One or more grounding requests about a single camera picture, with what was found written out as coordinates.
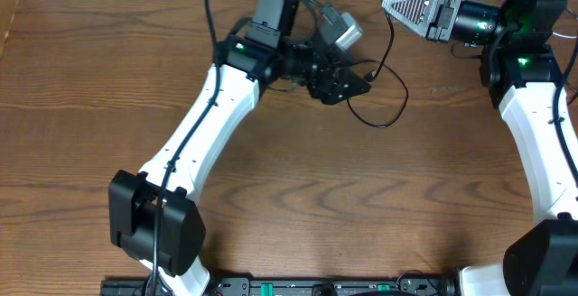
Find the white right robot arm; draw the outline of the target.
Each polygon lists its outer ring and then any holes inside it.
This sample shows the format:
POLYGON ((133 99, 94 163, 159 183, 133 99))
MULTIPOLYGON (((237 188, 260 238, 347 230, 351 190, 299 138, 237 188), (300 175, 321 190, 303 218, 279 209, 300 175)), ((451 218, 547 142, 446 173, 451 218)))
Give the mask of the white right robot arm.
POLYGON ((480 79, 512 133, 534 225, 501 261, 443 278, 439 295, 577 292, 577 136, 566 102, 569 68, 549 38, 568 0, 382 0, 384 13, 432 42, 480 47, 480 79))

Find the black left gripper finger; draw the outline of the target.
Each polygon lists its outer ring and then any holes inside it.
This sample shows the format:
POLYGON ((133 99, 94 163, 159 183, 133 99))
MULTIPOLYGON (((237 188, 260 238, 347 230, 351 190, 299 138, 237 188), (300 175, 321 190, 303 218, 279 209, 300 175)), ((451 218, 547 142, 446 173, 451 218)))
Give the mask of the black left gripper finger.
POLYGON ((371 84, 359 77, 334 81, 324 96, 324 104, 333 106, 346 99, 363 95, 371 90, 371 84))
POLYGON ((335 78, 341 84, 367 84, 368 81, 354 70, 358 66, 356 61, 335 61, 332 67, 335 70, 335 78))

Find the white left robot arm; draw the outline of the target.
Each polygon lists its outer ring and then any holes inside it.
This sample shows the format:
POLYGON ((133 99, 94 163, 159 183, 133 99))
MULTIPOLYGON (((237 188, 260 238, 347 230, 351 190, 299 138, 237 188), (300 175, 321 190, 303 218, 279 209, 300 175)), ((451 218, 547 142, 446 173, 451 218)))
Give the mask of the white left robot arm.
POLYGON ((200 261, 206 228, 200 195, 230 136, 278 79, 335 105, 369 91, 352 70, 349 48, 362 29, 349 13, 323 5, 313 33, 291 38, 304 0, 259 0, 216 44, 202 90, 163 148, 137 173, 118 171, 108 187, 113 245, 151 273, 143 295, 201 295, 210 274, 200 261))

